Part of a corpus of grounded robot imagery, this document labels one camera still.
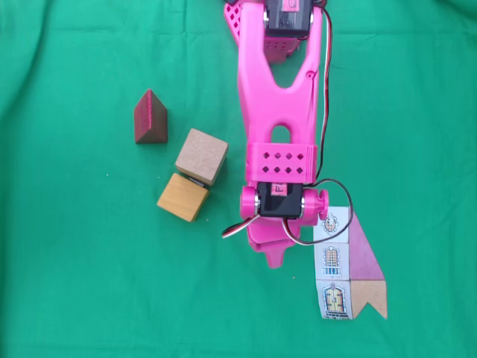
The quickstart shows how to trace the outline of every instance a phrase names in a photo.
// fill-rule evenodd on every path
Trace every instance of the wooden triangular block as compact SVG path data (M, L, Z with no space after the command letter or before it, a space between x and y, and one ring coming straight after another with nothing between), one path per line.
M384 318L388 318L388 292L386 281L351 281L351 307L356 318L364 306L370 304Z

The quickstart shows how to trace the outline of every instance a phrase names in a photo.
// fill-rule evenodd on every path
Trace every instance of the light wooden cube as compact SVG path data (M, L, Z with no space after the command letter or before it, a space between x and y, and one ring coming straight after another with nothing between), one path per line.
M193 222L208 195L209 190L174 173L157 206L188 222Z
M177 170L213 185L228 150L229 145L223 140L192 128L177 158Z

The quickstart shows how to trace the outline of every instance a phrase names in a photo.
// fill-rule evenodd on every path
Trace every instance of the toy building block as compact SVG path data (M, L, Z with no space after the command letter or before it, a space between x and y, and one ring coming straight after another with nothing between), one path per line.
M177 170L213 185L228 150L226 142L192 128L177 158Z
M322 242L315 245L317 280L350 280L350 246L347 243Z
M386 281L351 281L351 301L353 318L356 318L367 304L373 306L384 318L388 318Z
M385 276L364 235L358 216L354 215L349 229L351 280L384 280Z
M134 138L137 144L167 143L167 109L151 89L134 108Z
M329 319L353 319L349 281L317 280L321 316Z
M193 222L208 195L209 190L174 173L157 206L188 222Z
M338 233L350 219L349 207L329 207L326 219L318 220L318 224L313 227L313 240L323 240ZM349 242L350 229L347 228L341 235L334 239L327 240L327 244L336 242Z

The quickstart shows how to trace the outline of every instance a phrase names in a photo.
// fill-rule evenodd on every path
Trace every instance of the picture block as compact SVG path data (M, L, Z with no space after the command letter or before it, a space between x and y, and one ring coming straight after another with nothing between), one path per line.
M349 281L317 280L321 316L329 319L353 319Z
M134 108L134 139L137 144L167 143L167 109L151 89Z
M157 206L188 222L193 222L208 195L209 190L174 173Z
M313 227L313 240L323 240L340 232L350 220L349 207L329 207L328 216L325 220L319 220ZM334 239L327 240L326 243L349 242L350 228L347 228L341 235Z
M176 161L179 172L213 185L224 164L229 145L192 128Z
M350 246L346 243L322 242L315 247L317 280L350 279Z

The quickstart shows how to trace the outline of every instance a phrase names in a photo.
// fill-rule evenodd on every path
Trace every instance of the window illustration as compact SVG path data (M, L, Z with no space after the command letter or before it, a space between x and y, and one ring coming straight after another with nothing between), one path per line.
M344 290L336 287L335 283L332 283L324 290L324 300L326 303L326 311L334 313L345 313L344 308Z
M327 276L341 276L339 250L330 246L323 250L323 274Z

